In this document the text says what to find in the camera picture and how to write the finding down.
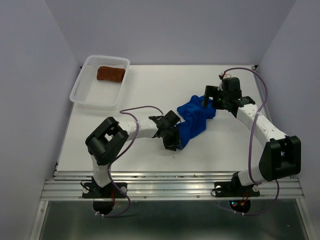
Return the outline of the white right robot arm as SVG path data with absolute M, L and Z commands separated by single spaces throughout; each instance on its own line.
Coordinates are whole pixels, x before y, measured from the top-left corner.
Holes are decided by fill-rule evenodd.
M 243 96 L 237 77 L 222 79 L 219 86 L 206 86 L 203 107 L 211 104 L 216 110 L 227 110 L 242 122 L 263 147 L 256 166 L 236 172 L 230 181 L 215 182 L 214 191 L 218 198 L 260 195 L 258 186 L 264 182 L 291 177 L 301 172 L 301 140 L 289 136 L 273 125 L 260 113 L 255 101 Z

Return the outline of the blue towel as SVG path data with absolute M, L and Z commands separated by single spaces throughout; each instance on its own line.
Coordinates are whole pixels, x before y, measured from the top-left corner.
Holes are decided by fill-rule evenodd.
M 208 106 L 203 107 L 204 98 L 204 95 L 193 95 L 187 103 L 177 108 L 177 113 L 184 119 L 178 125 L 182 148 L 185 148 L 191 139 L 205 131 L 207 120 L 212 120 L 216 116 L 216 109 L 211 106 L 211 99 Z

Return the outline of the brown towel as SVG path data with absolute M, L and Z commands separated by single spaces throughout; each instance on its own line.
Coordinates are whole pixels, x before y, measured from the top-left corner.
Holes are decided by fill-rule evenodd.
M 100 66 L 97 70 L 96 79 L 98 81 L 121 83 L 125 73 L 126 70 L 124 68 Z

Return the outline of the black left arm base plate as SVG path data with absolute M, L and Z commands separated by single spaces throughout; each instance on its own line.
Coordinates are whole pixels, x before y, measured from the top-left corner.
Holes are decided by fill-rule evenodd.
M 125 199 L 121 188 L 127 188 L 127 183 L 118 182 L 116 183 L 119 190 L 112 184 L 109 183 L 104 187 L 98 186 L 94 181 L 81 181 L 82 187 L 82 198 L 83 199 Z

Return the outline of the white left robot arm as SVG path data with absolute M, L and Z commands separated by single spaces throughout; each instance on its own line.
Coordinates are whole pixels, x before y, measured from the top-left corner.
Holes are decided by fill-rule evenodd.
M 142 138 L 161 138 L 164 148 L 176 151 L 182 148 L 178 123 L 181 119 L 172 110 L 165 115 L 149 116 L 134 121 L 117 121 L 107 117 L 85 140 L 92 159 L 91 182 L 82 187 L 89 193 L 106 197 L 111 193 L 111 165 Z

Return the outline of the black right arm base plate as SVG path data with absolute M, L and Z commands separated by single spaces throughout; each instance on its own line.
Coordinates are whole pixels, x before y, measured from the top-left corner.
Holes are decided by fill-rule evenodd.
M 260 192 L 253 190 L 253 185 L 242 186 L 233 184 L 231 181 L 217 181 L 211 190 L 211 195 L 217 198 L 242 198 L 242 197 L 259 197 Z

